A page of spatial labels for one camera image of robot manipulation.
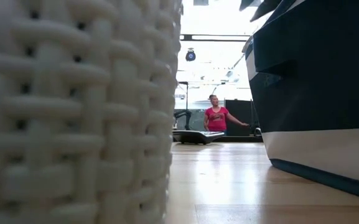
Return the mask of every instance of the red shirt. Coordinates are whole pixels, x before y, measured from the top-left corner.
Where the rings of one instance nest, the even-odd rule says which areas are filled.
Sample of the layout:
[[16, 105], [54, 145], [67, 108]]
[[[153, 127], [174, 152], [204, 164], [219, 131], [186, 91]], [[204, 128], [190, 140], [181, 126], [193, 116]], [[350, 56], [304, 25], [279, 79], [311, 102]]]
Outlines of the red shirt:
[[229, 111], [221, 106], [218, 112], [214, 112], [212, 108], [205, 111], [208, 117], [208, 130], [209, 131], [226, 131], [226, 116]]

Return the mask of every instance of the treadmill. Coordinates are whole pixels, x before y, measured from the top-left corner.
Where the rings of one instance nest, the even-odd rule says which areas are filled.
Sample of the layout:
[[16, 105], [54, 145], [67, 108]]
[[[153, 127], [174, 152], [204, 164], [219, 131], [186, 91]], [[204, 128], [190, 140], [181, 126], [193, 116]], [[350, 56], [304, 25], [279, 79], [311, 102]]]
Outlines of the treadmill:
[[189, 92], [189, 83], [188, 82], [179, 82], [179, 84], [186, 85], [186, 109], [174, 113], [175, 119], [178, 119], [182, 116], [186, 116], [185, 130], [172, 130], [172, 137], [182, 143], [191, 143], [191, 144], [209, 144], [217, 138], [220, 138], [225, 135], [223, 132], [214, 132], [214, 131], [192, 131], [190, 130], [189, 122], [192, 112], [188, 110], [188, 92]]

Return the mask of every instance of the white wicker basket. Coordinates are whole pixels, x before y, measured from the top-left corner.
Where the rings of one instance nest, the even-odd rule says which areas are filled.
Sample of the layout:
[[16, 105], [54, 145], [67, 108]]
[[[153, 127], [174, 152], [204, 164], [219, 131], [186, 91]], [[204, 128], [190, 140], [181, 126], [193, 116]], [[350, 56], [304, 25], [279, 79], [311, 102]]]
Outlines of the white wicker basket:
[[164, 223], [181, 0], [0, 0], [0, 224]]

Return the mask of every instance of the wooden floor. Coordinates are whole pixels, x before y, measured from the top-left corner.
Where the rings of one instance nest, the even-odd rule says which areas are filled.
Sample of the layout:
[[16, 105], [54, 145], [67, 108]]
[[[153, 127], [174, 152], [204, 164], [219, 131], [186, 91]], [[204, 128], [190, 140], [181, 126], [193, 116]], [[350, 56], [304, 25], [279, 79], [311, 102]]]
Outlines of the wooden floor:
[[359, 197], [271, 167], [262, 143], [172, 153], [167, 224], [359, 224]]

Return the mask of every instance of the white base trim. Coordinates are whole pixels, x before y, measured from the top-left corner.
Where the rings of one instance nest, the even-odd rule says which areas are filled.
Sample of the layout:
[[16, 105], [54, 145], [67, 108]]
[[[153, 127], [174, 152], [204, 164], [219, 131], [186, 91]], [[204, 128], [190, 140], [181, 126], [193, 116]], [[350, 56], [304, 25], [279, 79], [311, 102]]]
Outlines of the white base trim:
[[359, 129], [263, 133], [270, 159], [359, 180]]

